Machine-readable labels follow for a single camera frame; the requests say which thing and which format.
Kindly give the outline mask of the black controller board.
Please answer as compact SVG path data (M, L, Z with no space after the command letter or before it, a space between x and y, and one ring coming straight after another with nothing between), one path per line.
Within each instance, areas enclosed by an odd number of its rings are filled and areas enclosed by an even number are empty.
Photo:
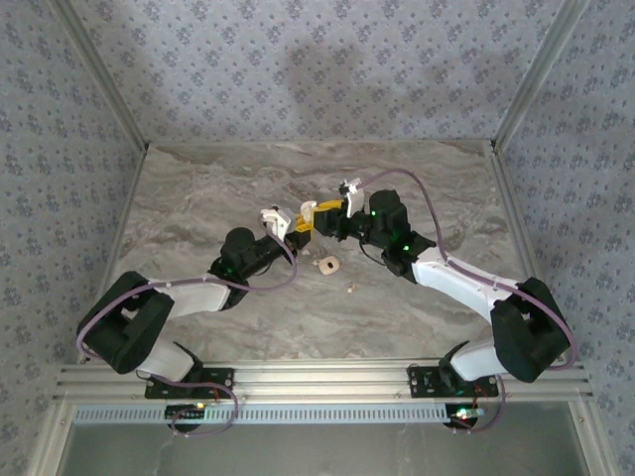
M444 425L456 430L472 430L478 420L485 416L485 410L478 405L446 404L448 422Z
M175 433L191 433L198 429L205 415L204 405L169 405L165 408L164 419Z

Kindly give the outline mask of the grey metal base panel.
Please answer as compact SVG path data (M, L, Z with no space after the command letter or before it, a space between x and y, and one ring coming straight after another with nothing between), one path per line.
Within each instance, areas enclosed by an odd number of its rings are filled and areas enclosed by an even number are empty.
M178 438L163 425L78 425L60 476L588 476L568 430L504 419L477 435L436 425L238 425Z

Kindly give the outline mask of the aluminium table side rail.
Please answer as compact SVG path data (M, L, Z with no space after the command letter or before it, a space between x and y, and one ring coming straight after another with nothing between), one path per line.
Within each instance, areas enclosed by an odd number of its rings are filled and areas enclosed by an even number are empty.
M135 161L135 168L130 174L125 201L118 214L117 228L108 249L108 259L101 275L98 288L93 293L92 299L88 301L90 305L96 303L97 299L105 293L109 281L113 275L113 270L121 249L123 231L129 217L132 199L139 181L143 163L147 156L147 146L143 146ZM47 409L42 421L41 430L38 433L36 446L32 451L29 460L26 476L60 476L64 469L65 452L69 449L69 442L72 437L74 427L78 425L75 418L80 411L95 404L100 400L100 404L105 403L105 388L98 388L95 395L96 400L83 401L82 395L75 395L70 387L70 382L63 382L62 377L69 376L64 373L66 370L87 370L87 376L92 377L97 368L86 368L86 362L81 356L76 358L74 366L59 365L56 368L58 381L53 386L54 390L61 391L59 395L51 395L51 404Z
M534 276L544 281L546 278L536 258L504 157L489 140L483 142L483 151L499 192L510 238L522 272L526 276ZM584 366L577 363L571 371L546 373L534 386L545 388L543 397L547 403L556 398L568 403L575 438L580 444L589 475L621 476Z

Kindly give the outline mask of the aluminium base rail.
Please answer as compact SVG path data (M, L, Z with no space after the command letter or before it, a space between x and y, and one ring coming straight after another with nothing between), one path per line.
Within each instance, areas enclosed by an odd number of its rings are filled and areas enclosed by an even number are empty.
M419 380L409 363L353 361L351 363L264 362L232 363L233 392L244 403L402 403L411 398ZM589 401L593 391L584 369L548 372L532 384L506 376L511 403ZM53 399L73 403L137 403L148 388L136 375L117 375L99 365L61 369Z

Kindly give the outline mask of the aluminium corner post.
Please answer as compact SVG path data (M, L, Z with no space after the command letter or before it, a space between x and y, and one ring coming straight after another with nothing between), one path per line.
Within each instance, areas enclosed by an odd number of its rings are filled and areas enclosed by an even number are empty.
M136 150L145 152L147 143L141 130L71 0L47 0L47 2L89 71L123 134Z
M590 0L560 2L557 15L547 29L492 138L492 148L496 154L504 152L510 144L589 3Z

